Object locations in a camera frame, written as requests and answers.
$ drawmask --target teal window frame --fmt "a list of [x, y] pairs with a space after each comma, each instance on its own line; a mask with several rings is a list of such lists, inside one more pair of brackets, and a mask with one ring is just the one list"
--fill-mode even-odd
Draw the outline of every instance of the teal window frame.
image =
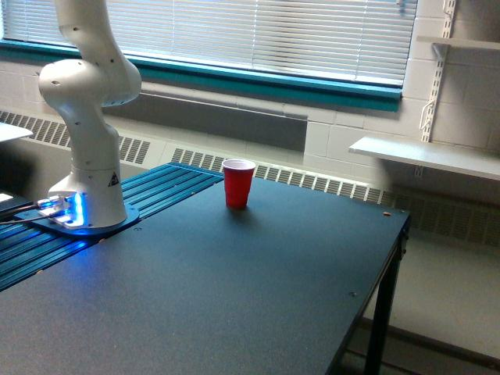
[[[137, 55], [126, 56], [146, 80], [160, 80], [172, 85], [194, 84], [208, 91], [257, 95], [272, 101], [397, 112], [402, 98], [400, 87], [260, 73]], [[72, 47], [0, 40], [0, 58], [53, 63], [75, 57], [80, 57], [80, 53]]]

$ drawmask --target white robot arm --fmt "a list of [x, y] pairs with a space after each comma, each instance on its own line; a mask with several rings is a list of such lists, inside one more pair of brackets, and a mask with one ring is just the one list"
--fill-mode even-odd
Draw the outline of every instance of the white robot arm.
[[113, 38], [105, 0], [55, 0], [55, 7], [62, 35], [82, 55], [48, 64], [40, 73], [40, 92], [64, 119], [72, 145], [70, 175], [49, 190], [70, 202], [68, 214], [55, 220], [66, 228], [109, 227], [127, 214], [118, 133], [105, 123], [102, 107], [136, 98], [141, 76]]

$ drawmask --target red plastic cup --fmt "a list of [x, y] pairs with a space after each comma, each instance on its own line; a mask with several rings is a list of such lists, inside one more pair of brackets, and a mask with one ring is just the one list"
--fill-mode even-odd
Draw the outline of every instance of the red plastic cup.
[[223, 161], [222, 166], [227, 207], [244, 209], [252, 185], [255, 163], [243, 159], [228, 159]]

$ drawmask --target window blinds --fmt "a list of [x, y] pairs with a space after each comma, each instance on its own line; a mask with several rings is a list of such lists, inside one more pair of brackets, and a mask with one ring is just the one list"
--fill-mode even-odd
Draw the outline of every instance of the window blinds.
[[[417, 0], [108, 0], [131, 55], [401, 86]], [[4, 38], [66, 45], [52, 0], [2, 0]]]

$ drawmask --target table leg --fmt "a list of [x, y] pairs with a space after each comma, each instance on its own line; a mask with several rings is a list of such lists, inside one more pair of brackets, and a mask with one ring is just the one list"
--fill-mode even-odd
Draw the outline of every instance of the table leg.
[[391, 260], [382, 281], [380, 282], [377, 295], [375, 314], [373, 315], [372, 333], [370, 344], [366, 355], [365, 375], [377, 375], [382, 363], [384, 353], [385, 336], [388, 332], [389, 318], [391, 316], [392, 300], [398, 279], [399, 263], [401, 262], [403, 240], [400, 239], [398, 248]]

